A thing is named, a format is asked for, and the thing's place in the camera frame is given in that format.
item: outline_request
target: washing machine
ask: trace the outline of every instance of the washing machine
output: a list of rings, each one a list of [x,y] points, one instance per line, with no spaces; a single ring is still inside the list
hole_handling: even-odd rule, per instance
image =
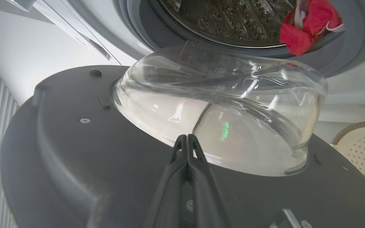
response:
[[[282,19],[296,0],[8,1],[25,10],[35,7],[113,65],[131,66],[189,39],[235,54],[304,62],[328,79],[320,120],[365,121],[365,0],[329,0],[345,30],[327,33],[301,56],[279,42]]]

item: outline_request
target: transparent glass bowl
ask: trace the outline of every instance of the transparent glass bowl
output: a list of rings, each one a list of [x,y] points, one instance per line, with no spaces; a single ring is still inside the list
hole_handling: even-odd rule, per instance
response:
[[[169,146],[195,134],[210,163],[285,176],[306,166],[327,89],[300,62],[235,56],[187,41],[138,61],[112,95],[129,121]]]

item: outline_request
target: black round knob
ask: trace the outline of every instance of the black round knob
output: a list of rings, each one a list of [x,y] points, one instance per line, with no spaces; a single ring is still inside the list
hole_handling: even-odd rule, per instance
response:
[[[95,77],[100,77],[100,76],[102,76],[102,72],[99,69],[94,68],[94,69],[91,69],[90,75],[95,76]]]

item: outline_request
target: red garment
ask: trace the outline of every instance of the red garment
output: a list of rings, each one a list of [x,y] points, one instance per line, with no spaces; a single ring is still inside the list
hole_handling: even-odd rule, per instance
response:
[[[328,0],[308,0],[308,12],[302,19],[302,28],[294,25],[295,10],[291,10],[283,20],[280,42],[285,43],[296,56],[306,53],[323,37],[325,30],[337,32],[343,29],[341,17]]]

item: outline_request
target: washing machine drum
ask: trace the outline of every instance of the washing machine drum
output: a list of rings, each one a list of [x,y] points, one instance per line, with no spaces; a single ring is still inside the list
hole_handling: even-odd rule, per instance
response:
[[[331,77],[365,59],[365,0],[328,0],[344,32],[328,32],[308,53],[293,56],[279,41],[296,0],[117,0],[124,22],[153,51],[200,40],[235,54],[291,58]]]

